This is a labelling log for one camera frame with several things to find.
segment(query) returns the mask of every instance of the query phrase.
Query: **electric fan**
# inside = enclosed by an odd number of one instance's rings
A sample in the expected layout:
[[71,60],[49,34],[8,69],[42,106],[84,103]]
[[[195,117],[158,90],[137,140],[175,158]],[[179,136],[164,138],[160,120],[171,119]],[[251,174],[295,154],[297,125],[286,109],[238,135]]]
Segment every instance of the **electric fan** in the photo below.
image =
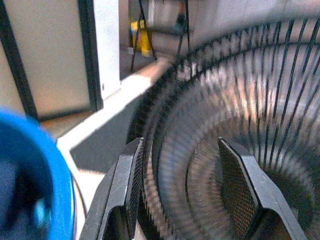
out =
[[[236,165],[222,156],[220,137],[256,160],[292,223],[320,239],[319,27],[309,17],[230,32],[181,58],[145,94],[128,141],[144,138],[138,220],[148,239],[286,239],[276,216],[254,214],[259,197],[241,201],[258,192],[241,188],[255,186],[254,176],[231,194],[226,171]],[[257,222],[268,230],[249,235]]]

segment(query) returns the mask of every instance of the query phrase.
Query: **fan guard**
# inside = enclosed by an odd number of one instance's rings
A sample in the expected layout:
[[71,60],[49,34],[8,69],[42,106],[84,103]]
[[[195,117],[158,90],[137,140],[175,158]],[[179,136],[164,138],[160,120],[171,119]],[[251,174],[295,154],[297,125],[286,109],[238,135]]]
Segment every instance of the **fan guard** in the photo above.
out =
[[320,19],[255,25],[181,59],[144,96],[143,200],[164,239],[236,239],[218,137],[243,145],[320,239]]

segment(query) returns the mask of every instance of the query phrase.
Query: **blue object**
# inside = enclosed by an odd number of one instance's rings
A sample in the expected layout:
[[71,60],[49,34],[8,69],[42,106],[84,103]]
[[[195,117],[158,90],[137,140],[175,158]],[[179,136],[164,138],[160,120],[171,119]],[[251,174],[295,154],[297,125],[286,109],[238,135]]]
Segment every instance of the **blue object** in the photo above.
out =
[[32,177],[43,198],[35,205],[41,224],[45,203],[51,218],[48,240],[72,240],[75,196],[69,168],[52,138],[33,119],[0,109],[0,160],[10,160]]
[[5,228],[6,216],[13,200],[17,168],[7,161],[0,161],[0,231]]

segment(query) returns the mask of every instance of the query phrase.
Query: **tripod leg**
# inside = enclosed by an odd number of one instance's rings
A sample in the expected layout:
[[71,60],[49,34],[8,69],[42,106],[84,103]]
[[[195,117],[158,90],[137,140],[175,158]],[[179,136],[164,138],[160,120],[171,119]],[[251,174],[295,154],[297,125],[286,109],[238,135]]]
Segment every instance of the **tripod leg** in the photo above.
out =
[[181,50],[181,45],[182,45],[182,41],[184,39],[184,34],[180,35],[180,40],[179,40],[179,46],[178,46],[178,52],[176,53],[176,58],[178,59],[180,56],[180,50]]
[[135,33],[135,39],[134,39],[134,44],[133,44],[133,55],[131,59],[131,72],[134,71],[134,62],[135,62],[135,56],[136,56],[136,50],[137,50],[137,43],[138,43],[138,36],[139,36],[139,30],[140,30],[140,21],[141,21],[141,14],[139,16],[138,20],[138,28]]
[[189,1],[184,0],[185,4],[185,18],[186,18],[186,35],[188,41],[188,52],[190,51],[190,26],[189,26]]

